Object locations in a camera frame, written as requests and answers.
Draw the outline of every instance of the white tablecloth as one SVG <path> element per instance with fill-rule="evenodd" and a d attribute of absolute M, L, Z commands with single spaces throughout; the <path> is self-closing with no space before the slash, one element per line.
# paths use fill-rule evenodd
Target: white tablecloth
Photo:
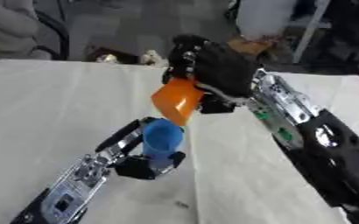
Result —
<path fill-rule="evenodd" d="M 147 66 L 0 60 L 0 223 L 110 134 L 134 119 L 159 116 L 149 97 L 162 73 Z M 282 75 L 359 134 L 359 77 Z M 343 222 L 246 108 L 194 113 L 186 133 L 188 158 L 177 171 L 157 181 L 113 175 L 83 223 Z"/>

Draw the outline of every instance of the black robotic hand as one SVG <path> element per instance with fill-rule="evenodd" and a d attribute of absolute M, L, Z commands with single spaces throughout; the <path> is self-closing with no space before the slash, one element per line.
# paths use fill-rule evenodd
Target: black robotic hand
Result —
<path fill-rule="evenodd" d="M 143 154 L 130 154 L 143 142 L 144 126 L 156 120 L 153 117 L 146 117 L 131 122 L 101 143 L 95 152 L 100 153 L 111 148 L 108 150 L 110 154 L 121 155 L 117 163 L 109 166 L 109 168 L 114 168 L 119 176 L 133 179 L 156 179 L 164 176 L 180 166 L 187 156 L 184 152 L 176 151 L 167 159 L 158 162 Z"/>
<path fill-rule="evenodd" d="M 235 104 L 242 104 L 251 96 L 256 63 L 245 59 L 228 45 L 194 35 L 179 35 L 173 43 L 166 80 L 167 77 L 193 76 L 197 88 Z"/>

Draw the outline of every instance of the orange cup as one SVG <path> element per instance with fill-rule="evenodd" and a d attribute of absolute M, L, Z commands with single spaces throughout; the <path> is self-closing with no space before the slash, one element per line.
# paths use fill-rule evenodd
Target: orange cup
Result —
<path fill-rule="evenodd" d="M 194 87 L 193 80 L 172 78 L 151 98 L 163 116 L 179 126 L 185 126 L 203 95 Z"/>

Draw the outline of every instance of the blue cup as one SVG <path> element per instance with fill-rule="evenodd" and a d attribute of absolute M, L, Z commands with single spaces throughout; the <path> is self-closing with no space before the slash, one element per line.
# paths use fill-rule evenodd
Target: blue cup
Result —
<path fill-rule="evenodd" d="M 182 139 L 179 126 L 166 119 L 158 119 L 143 128 L 143 154 L 154 160 L 167 159 Z"/>

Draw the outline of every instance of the robotic arm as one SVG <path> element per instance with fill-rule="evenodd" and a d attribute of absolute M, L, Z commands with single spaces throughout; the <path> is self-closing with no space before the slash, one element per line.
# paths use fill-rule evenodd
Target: robotic arm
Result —
<path fill-rule="evenodd" d="M 195 87 L 208 93 L 200 101 L 201 113 L 246 105 L 320 196 L 359 224 L 359 136 L 354 131 L 283 78 L 257 69 L 225 45 L 189 35 L 178 36 L 174 44 L 166 79 L 193 76 Z M 175 68 L 188 71 L 186 77 Z"/>
<path fill-rule="evenodd" d="M 46 188 L 11 224 L 77 224 L 88 203 L 114 169 L 119 176 L 155 179 L 177 168 L 185 153 L 177 151 L 165 165 L 156 166 L 146 155 L 130 155 L 143 141 L 143 128 L 156 119 L 131 122 L 85 155 L 50 188 Z"/>

